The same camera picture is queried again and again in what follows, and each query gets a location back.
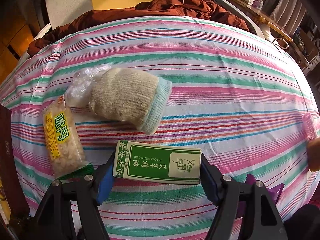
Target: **silver bolt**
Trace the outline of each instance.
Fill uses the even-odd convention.
[[[229,175],[223,175],[222,178],[223,178],[225,181],[231,181],[231,180],[232,180],[231,176],[229,176]]]
[[[54,186],[58,186],[59,184],[60,184],[60,181],[58,181],[58,180],[54,180],[52,182],[52,185],[54,185]]]
[[[260,181],[260,180],[257,180],[257,181],[256,181],[256,185],[257,185],[258,187],[263,187],[263,182]]]
[[[93,176],[91,174],[88,174],[88,175],[84,176],[84,179],[87,180],[87,181],[90,181],[90,180],[93,179]]]

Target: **rust-colored bedding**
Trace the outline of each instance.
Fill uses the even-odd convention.
[[[151,2],[139,3],[135,7],[130,8],[88,11],[72,23],[57,27],[52,32],[43,36],[43,38],[31,42],[28,54],[32,57],[45,46],[64,38],[66,35],[92,26],[126,18],[159,15],[190,16],[249,31],[244,20],[211,0],[153,0]]]

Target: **purple package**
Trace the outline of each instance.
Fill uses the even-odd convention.
[[[257,181],[256,178],[252,174],[247,174],[245,184],[253,185],[254,183],[256,183],[256,181]],[[283,188],[284,188],[283,183],[281,183],[273,188],[267,188],[267,190],[271,196],[271,199],[275,203],[275,205],[277,205],[277,203],[279,201],[279,198],[281,196]],[[246,207],[246,203],[244,201],[240,201],[238,204],[236,218],[243,217],[244,212],[245,212],[245,207]]]

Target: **striped tablecloth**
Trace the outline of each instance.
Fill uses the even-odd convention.
[[[87,159],[105,163],[118,139],[199,147],[223,174],[254,174],[268,187],[285,184],[277,208],[283,220],[307,203],[320,175],[307,167],[301,117],[319,113],[292,58],[239,29],[189,17],[141,17],[99,25],[47,46],[1,85],[12,110],[17,172],[34,214],[53,180],[41,111],[62,95],[75,71],[94,65],[132,67],[173,82],[156,134],[72,109]],[[113,239],[204,239],[216,207],[201,185],[117,179],[99,207]],[[79,217],[72,204],[76,225]],[[234,224],[239,232],[241,219]]]

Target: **beige knitted fabric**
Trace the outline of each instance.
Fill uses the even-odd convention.
[[[128,121],[141,130],[159,78],[131,68],[108,70],[91,90],[89,108],[107,119]]]

